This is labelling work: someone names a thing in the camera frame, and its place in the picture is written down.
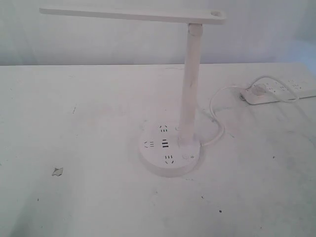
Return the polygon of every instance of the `table surface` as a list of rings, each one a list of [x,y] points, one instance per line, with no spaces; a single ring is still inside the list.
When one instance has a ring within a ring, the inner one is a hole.
[[[314,237],[316,98],[250,106],[223,91],[226,134],[196,168],[145,169],[138,138],[156,117],[178,120],[183,68],[0,67],[0,236]],[[201,65],[201,140],[217,131],[212,94],[263,74],[311,77],[301,64]]]

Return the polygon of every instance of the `round base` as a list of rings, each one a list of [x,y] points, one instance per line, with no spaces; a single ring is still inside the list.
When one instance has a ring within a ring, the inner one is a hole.
[[[139,141],[141,160],[152,173],[163,177],[182,176],[191,171],[199,158],[200,143],[194,138],[179,146],[177,123],[159,123],[145,127]]]

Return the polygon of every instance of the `socket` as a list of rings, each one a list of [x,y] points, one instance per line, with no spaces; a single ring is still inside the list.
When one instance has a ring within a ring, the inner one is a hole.
[[[312,75],[295,79],[282,77],[278,79],[290,87],[300,99],[316,96],[316,79]],[[267,91],[285,100],[294,99],[294,96],[283,85],[270,78],[262,78],[254,86],[257,86],[257,88],[264,87]],[[254,90],[254,86],[248,90],[242,89],[240,91],[242,100],[247,101],[250,105],[278,102],[276,98],[267,93],[258,93],[258,89]]]

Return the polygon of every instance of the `white desk lamp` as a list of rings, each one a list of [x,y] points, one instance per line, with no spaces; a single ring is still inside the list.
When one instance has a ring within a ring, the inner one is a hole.
[[[175,177],[192,170],[198,161],[200,150],[200,142],[194,135],[194,120],[197,104],[200,44],[203,33],[202,25],[224,24],[225,14],[218,10],[165,12],[148,9],[100,9],[74,6],[46,6],[41,7],[39,11],[50,15],[188,24],[180,123],[162,120],[145,128],[139,141],[139,150],[144,165],[157,175]]]

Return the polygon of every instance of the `white wall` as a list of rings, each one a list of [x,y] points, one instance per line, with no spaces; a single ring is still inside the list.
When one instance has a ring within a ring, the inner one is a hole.
[[[183,63],[183,24],[40,15],[41,4],[214,8],[202,62],[274,61],[288,51],[309,0],[1,0],[0,65]]]

